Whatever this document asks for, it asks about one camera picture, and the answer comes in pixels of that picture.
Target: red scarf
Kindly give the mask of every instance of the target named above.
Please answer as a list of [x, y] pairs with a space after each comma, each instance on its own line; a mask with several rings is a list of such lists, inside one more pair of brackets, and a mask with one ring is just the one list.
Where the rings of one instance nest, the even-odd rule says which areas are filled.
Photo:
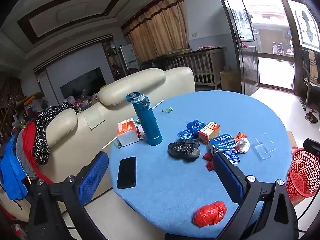
[[38, 164], [36, 163], [36, 159], [32, 156], [33, 144], [35, 142], [36, 137], [36, 125], [31, 120], [26, 128], [22, 132], [22, 141], [23, 141], [23, 152], [30, 163], [30, 166], [33, 168], [33, 171], [38, 176], [39, 179], [43, 179], [47, 184], [53, 184], [53, 182], [45, 176], [39, 169]]

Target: smartphone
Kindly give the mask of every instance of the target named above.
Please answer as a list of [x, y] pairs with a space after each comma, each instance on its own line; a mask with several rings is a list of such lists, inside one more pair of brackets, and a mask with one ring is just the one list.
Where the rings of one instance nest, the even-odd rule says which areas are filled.
[[117, 188], [130, 188], [136, 185], [136, 157], [122, 159], [119, 165]]

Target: red wastebasket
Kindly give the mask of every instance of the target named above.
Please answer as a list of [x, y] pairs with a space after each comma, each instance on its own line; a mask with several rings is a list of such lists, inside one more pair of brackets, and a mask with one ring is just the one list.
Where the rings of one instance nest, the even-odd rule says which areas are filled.
[[318, 158], [304, 149], [297, 149], [293, 153], [286, 185], [291, 202], [312, 197], [319, 186], [320, 164]]

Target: cream leather sofa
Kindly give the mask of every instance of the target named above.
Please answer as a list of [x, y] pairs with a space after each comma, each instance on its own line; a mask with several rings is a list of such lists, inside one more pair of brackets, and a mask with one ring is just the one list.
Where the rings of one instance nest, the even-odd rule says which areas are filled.
[[[194, 92], [193, 73], [188, 67], [143, 70], [104, 87], [98, 93], [99, 102], [82, 113], [77, 115], [73, 109], [67, 109], [58, 114], [46, 129], [51, 153], [48, 164], [40, 166], [41, 171], [53, 182], [78, 174], [116, 136], [117, 124], [136, 116], [132, 104], [125, 100], [125, 96], [134, 91], [148, 95], [155, 105], [162, 99]], [[111, 145], [104, 151], [109, 153]], [[111, 187], [106, 172], [93, 198]], [[21, 210], [0, 189], [0, 204], [18, 219], [28, 220], [30, 204], [26, 200], [19, 202]]]

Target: round table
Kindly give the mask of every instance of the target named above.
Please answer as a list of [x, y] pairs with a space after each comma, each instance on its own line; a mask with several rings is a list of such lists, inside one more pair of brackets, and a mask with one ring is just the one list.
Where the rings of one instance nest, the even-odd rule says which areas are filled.
[[[172, 113], [161, 109], [173, 108]], [[246, 133], [251, 143], [247, 154], [239, 155], [237, 166], [245, 175], [254, 175], [261, 182], [286, 181], [292, 155], [289, 138], [278, 116], [265, 104], [246, 95], [227, 91], [202, 91], [165, 100], [153, 110], [163, 141], [150, 146], [145, 140], [117, 149], [112, 147], [109, 171], [113, 190], [137, 213], [166, 233], [191, 237], [217, 237], [236, 211], [215, 171], [208, 171], [202, 158], [208, 151], [201, 143], [200, 156], [193, 162], [176, 160], [167, 153], [168, 144], [178, 139], [177, 133], [188, 122], [216, 122], [222, 133], [236, 136]], [[262, 159], [255, 138], [266, 133], [276, 146], [271, 157]], [[121, 159], [137, 158], [136, 186], [118, 189], [117, 176]], [[197, 209], [215, 201], [223, 201], [227, 212], [223, 220], [199, 228], [192, 223]], [[252, 217], [257, 220], [263, 202]]]

